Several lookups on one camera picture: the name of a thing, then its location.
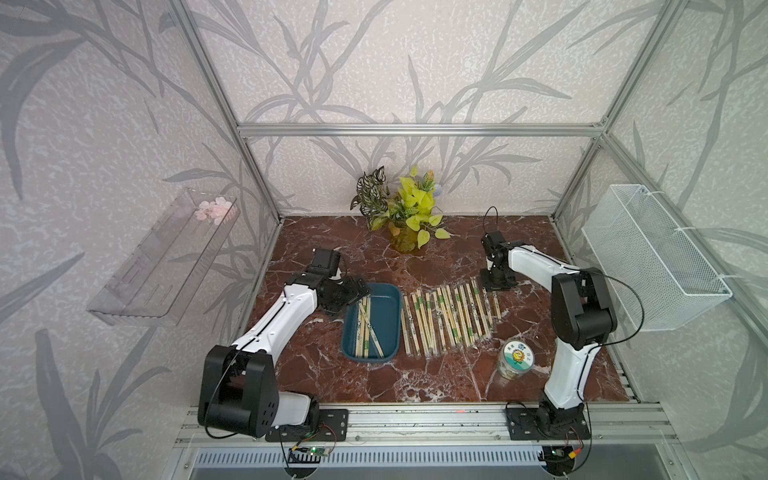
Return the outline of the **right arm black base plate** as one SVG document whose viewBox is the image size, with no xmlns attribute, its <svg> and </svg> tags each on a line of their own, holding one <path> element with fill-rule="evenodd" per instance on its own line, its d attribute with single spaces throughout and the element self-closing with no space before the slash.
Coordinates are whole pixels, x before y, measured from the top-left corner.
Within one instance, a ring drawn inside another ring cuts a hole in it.
<svg viewBox="0 0 768 480">
<path fill-rule="evenodd" d="M 591 430 L 584 406 L 557 409 L 548 403 L 536 408 L 508 403 L 504 409 L 511 440 L 590 440 Z"/>
</svg>

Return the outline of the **teal plastic storage box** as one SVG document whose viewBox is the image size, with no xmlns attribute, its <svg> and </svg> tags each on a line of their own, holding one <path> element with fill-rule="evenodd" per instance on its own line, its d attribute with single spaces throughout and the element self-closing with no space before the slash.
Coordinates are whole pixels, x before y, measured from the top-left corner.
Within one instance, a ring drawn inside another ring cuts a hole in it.
<svg viewBox="0 0 768 480">
<path fill-rule="evenodd" d="M 369 356 L 356 356 L 356 334 L 358 323 L 358 304 L 348 307 L 342 328 L 341 351 L 350 360 L 363 363 L 386 363 L 392 360 L 400 348 L 401 322 L 400 311 L 402 295 L 400 290 L 389 283 L 369 283 L 370 321 L 383 349 L 379 358 L 370 343 Z"/>
</svg>

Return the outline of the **chopstick pair eleventh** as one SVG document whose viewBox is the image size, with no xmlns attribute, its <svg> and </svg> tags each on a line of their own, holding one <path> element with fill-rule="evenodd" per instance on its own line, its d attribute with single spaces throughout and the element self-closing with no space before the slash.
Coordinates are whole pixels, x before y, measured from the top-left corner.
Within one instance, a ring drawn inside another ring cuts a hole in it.
<svg viewBox="0 0 768 480">
<path fill-rule="evenodd" d="M 490 298 L 492 299 L 492 306 L 493 306 L 493 322 L 498 323 L 501 321 L 501 310 L 499 305 L 499 299 L 497 296 L 497 291 L 492 291 L 490 293 Z"/>
</svg>

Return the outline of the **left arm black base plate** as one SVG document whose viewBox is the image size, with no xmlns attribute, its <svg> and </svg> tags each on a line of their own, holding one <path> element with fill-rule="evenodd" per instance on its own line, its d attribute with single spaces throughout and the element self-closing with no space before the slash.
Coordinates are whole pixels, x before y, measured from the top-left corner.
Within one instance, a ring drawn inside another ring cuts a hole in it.
<svg viewBox="0 0 768 480">
<path fill-rule="evenodd" d="M 300 425 L 283 425 L 268 431 L 267 442 L 339 442 L 344 441 L 349 426 L 348 409 L 320 408 L 310 413 Z"/>
</svg>

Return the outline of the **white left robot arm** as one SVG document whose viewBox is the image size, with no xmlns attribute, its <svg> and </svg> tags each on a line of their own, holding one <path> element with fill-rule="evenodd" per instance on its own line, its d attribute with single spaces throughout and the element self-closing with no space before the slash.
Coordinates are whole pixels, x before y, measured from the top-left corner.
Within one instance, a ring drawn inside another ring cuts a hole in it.
<svg viewBox="0 0 768 480">
<path fill-rule="evenodd" d="M 282 427 L 302 436 L 319 430 L 318 402 L 306 394 L 281 392 L 275 365 L 317 309 L 337 314 L 369 293 L 362 278 L 341 273 L 340 261 L 336 250 L 315 249 L 309 266 L 286 282 L 250 330 L 230 345 L 211 348 L 203 365 L 199 425 L 222 430 L 222 439 L 236 434 L 262 438 Z"/>
</svg>

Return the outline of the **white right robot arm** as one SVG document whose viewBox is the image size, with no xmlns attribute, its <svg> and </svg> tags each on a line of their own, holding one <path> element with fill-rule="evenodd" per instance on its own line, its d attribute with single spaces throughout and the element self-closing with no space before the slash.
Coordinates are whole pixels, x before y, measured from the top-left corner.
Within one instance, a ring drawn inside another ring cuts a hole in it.
<svg viewBox="0 0 768 480">
<path fill-rule="evenodd" d="M 508 242 L 499 231 L 484 234 L 481 244 L 486 256 L 483 286 L 509 290 L 521 274 L 550 292 L 557 342 L 541 405 L 556 413 L 580 409 L 592 364 L 617 327 L 603 273 L 580 269 L 522 242 Z"/>
</svg>

